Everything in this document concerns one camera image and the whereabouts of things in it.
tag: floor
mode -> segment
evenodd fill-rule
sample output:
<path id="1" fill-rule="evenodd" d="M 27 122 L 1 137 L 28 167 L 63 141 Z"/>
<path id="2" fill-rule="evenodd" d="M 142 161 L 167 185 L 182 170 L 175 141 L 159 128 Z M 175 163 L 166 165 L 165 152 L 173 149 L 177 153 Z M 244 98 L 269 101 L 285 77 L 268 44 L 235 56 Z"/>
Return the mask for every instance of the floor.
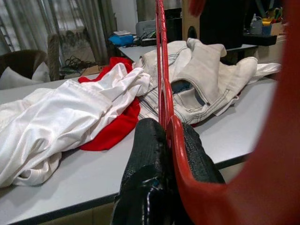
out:
<path id="1" fill-rule="evenodd" d="M 240 163 L 220 170 L 226 183 L 232 180 L 239 173 L 239 171 L 243 168 L 243 165 L 244 163 Z M 109 225 L 112 211 L 113 203 L 110 203 L 54 219 L 49 222 L 42 223 L 41 225 Z"/>

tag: wall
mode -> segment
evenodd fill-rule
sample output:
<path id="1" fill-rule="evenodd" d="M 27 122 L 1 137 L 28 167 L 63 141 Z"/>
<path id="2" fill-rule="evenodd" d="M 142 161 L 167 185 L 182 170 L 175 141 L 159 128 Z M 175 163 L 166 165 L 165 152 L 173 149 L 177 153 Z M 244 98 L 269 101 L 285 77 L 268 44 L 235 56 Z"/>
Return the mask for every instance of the wall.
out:
<path id="1" fill-rule="evenodd" d="M 137 23 L 136 0 L 112 0 L 112 9 L 117 19 L 118 30 L 135 34 Z"/>

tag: desk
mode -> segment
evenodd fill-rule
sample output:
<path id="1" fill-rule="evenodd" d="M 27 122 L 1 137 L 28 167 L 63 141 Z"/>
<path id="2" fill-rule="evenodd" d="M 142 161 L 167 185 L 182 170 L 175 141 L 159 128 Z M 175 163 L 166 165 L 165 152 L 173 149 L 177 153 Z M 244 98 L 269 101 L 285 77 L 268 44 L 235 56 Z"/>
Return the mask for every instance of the desk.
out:
<path id="1" fill-rule="evenodd" d="M 37 88 L 56 88 L 63 82 L 0 90 L 0 104 L 21 99 Z M 275 86 L 271 79 L 247 86 L 234 107 L 195 127 L 218 168 L 241 162 L 252 151 Z M 0 189 L 0 224 L 42 223 L 112 202 L 119 191 L 133 139 L 134 130 L 108 151 L 64 152 L 59 168 L 43 185 Z"/>
<path id="2" fill-rule="evenodd" d="M 246 45 L 243 44 L 240 48 L 232 48 L 227 49 L 227 52 L 238 52 L 239 58 L 243 58 L 240 53 L 243 53 L 245 50 L 254 49 L 257 48 L 257 45 Z M 118 47 L 118 49 L 121 51 L 122 54 L 126 55 L 128 58 L 130 58 L 133 62 L 136 62 L 139 60 L 141 55 L 144 55 L 145 53 L 148 53 L 152 50 L 156 49 L 156 45 L 141 47 L 141 46 L 135 46 L 135 47 Z"/>

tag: red fabric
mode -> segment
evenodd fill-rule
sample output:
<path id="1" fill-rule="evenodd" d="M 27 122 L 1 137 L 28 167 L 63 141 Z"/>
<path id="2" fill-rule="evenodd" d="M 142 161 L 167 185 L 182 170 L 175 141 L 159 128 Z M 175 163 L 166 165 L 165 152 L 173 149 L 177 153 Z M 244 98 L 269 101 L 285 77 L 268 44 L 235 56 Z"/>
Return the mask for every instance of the red fabric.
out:
<path id="1" fill-rule="evenodd" d="M 117 63 L 120 62 L 124 63 L 128 73 L 132 70 L 130 60 L 125 58 L 112 57 L 110 58 L 109 66 L 103 68 L 97 78 L 90 80 L 87 77 L 82 76 L 79 77 L 78 82 L 83 83 L 99 81 L 107 72 L 109 72 Z M 139 100 L 138 98 L 135 98 L 120 116 L 118 116 L 114 121 L 103 128 L 92 141 L 82 145 L 80 149 L 85 151 L 102 151 L 110 149 L 111 147 L 119 143 L 130 133 L 130 131 L 135 128 L 138 122 L 139 113 Z"/>

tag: sheer curtain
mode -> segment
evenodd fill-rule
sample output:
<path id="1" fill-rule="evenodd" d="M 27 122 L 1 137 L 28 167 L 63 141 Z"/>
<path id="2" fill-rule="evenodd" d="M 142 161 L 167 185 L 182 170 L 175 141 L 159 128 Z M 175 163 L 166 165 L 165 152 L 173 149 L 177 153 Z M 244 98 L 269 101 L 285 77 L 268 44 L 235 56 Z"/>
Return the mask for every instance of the sheer curtain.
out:
<path id="1" fill-rule="evenodd" d="M 81 41 L 82 46 L 90 45 L 95 61 L 104 64 L 108 62 L 107 38 L 116 23 L 110 0 L 0 0 L 0 28 L 5 37 L 0 40 L 6 41 L 10 51 L 47 52 L 47 37 L 56 33 L 63 62 L 67 59 L 63 43 L 74 47 L 74 42 Z"/>

